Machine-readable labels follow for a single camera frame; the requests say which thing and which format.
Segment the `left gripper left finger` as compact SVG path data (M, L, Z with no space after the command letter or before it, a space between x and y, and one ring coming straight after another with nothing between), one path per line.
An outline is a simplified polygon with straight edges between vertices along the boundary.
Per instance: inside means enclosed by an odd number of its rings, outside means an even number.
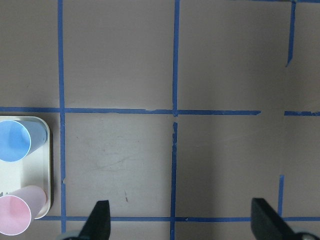
M108 240L110 235L110 204L108 200L100 200L96 202L77 238L79 240Z

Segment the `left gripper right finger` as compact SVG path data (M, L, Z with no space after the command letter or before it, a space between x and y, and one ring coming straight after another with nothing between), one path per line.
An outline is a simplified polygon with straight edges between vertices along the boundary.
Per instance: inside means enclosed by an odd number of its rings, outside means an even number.
M250 227L256 240L300 239L264 198L251 200Z

